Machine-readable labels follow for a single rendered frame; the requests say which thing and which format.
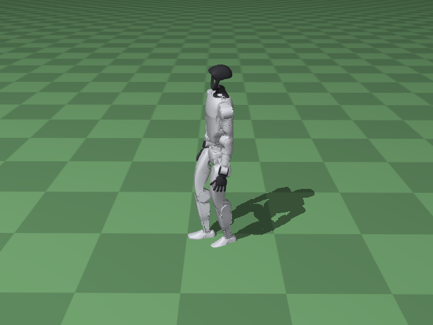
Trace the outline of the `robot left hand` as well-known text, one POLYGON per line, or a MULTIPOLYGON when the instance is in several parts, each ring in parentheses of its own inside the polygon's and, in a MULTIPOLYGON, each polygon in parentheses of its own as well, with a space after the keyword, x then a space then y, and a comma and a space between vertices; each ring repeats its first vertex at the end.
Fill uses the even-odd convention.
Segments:
POLYGON ((228 172, 227 172, 227 174, 226 175, 224 175, 224 174, 220 174, 220 172, 221 172, 221 167, 219 168, 219 172, 218 172, 218 177, 216 177, 216 179, 210 184, 210 185, 212 185, 213 183, 215 183, 216 185, 215 185, 215 187, 214 187, 214 191, 216 190, 216 188, 217 188, 217 186, 218 186, 218 188, 217 188, 217 192, 219 191, 219 188, 221 187, 221 190, 220 190, 220 192, 222 192, 223 191, 223 186, 224 186, 224 192, 226 191, 226 185, 227 185, 227 179, 226 179, 226 177, 227 177, 227 175, 228 175, 228 172, 229 172, 229 168, 228 168, 228 172))

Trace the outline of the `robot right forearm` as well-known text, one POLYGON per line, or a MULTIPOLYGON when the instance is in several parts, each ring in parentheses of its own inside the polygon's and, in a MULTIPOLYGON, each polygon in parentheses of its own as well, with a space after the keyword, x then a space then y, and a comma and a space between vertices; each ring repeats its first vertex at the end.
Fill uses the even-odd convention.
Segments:
POLYGON ((210 139, 209 139, 209 137, 208 137, 207 130, 206 130, 206 134, 205 134, 204 137, 205 137, 204 140, 206 140, 206 145, 205 145, 205 147, 209 147, 209 146, 211 146, 211 141, 210 141, 210 139))

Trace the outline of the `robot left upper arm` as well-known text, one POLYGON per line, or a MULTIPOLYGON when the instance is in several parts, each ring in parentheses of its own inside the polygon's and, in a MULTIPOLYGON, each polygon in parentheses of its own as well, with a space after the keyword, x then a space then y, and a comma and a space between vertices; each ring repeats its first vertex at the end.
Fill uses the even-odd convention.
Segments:
POLYGON ((221 136, 219 143, 225 147, 224 143, 226 139, 233 140, 233 108, 226 102, 219 104, 219 116, 222 121, 222 128, 224 135, 221 136))

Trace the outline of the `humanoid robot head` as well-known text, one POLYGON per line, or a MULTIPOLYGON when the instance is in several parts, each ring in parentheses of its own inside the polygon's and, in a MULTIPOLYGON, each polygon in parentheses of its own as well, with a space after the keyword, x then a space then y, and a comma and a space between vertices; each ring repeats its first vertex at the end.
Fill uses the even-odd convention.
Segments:
POLYGON ((232 77, 231 69, 226 65, 219 64, 209 68, 208 71, 211 74, 211 89, 213 91, 216 90, 216 92, 213 93, 213 97, 221 98, 222 96, 225 96, 225 98, 229 98, 229 95, 225 91, 225 87, 219 85, 219 82, 223 79, 230 79, 232 77), (218 93, 222 94, 222 96, 218 96, 218 93))

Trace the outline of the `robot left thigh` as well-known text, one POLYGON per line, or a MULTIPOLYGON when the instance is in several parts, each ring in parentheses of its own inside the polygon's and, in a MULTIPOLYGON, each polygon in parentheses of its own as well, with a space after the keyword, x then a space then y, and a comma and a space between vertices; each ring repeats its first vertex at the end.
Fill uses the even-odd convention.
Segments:
MULTIPOLYGON (((219 172, 220 166, 221 166, 221 158, 218 158, 217 164, 212 166, 212 170, 210 173, 210 181, 209 181, 210 197, 211 197, 213 205, 215 206, 215 208, 217 209, 218 212, 220 212, 221 209, 223 208, 223 204, 229 203, 231 205, 231 203, 226 198, 224 198, 225 197, 224 186, 223 186, 222 192, 220 192, 221 187, 219 188, 219 191, 217 192, 218 186, 216 187, 216 190, 214 191, 213 189, 214 189, 216 184, 213 183, 212 185, 210 185, 219 176, 218 172, 219 172)), ((230 175, 231 175, 231 166, 229 166, 229 172, 228 172, 227 177, 230 177, 230 175)))

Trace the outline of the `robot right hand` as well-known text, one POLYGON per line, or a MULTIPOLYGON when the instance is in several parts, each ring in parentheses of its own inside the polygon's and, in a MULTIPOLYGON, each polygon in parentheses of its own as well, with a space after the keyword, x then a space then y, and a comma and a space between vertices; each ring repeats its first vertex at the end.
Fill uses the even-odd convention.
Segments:
MULTIPOLYGON (((209 148, 209 147, 205 147, 205 145, 206 145, 206 140, 204 140, 202 147, 203 147, 203 149, 204 149, 204 148, 209 148)), ((196 157, 196 161, 198 160, 199 156, 201 155, 203 149, 201 149, 200 152, 198 153, 198 155, 197 155, 197 157, 196 157)))

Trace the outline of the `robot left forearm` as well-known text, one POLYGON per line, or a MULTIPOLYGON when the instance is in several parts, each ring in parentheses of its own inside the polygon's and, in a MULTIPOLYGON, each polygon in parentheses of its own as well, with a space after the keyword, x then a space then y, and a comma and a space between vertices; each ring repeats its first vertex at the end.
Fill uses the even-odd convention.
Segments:
POLYGON ((220 174, 226 175, 230 166, 231 154, 233 153, 233 140, 226 139, 224 143, 225 147, 222 148, 221 152, 221 172, 220 174))

